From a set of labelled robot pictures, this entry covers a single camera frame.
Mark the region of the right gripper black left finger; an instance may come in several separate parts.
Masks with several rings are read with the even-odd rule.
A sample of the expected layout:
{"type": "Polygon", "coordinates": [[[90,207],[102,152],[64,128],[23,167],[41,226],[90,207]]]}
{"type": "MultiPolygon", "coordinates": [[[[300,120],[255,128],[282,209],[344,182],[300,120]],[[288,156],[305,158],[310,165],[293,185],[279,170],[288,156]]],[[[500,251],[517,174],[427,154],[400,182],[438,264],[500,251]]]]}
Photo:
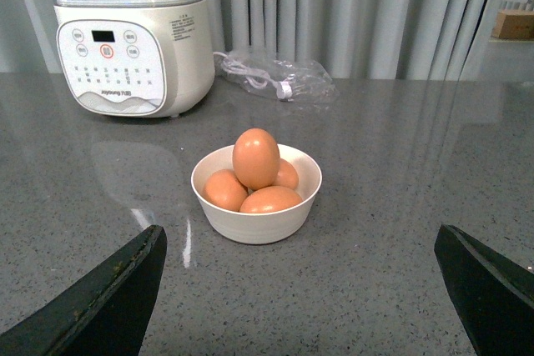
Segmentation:
{"type": "Polygon", "coordinates": [[[137,355],[154,310],[167,237],[151,225],[1,335],[3,355],[137,355]]]}

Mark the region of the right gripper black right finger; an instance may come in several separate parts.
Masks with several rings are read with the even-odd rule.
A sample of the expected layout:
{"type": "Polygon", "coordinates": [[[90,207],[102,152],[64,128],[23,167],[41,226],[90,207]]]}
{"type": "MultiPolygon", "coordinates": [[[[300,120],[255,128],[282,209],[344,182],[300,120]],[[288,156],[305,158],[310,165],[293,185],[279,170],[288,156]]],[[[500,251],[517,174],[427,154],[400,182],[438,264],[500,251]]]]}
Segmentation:
{"type": "Polygon", "coordinates": [[[532,355],[533,274],[452,225],[434,253],[476,354],[532,355]]]}

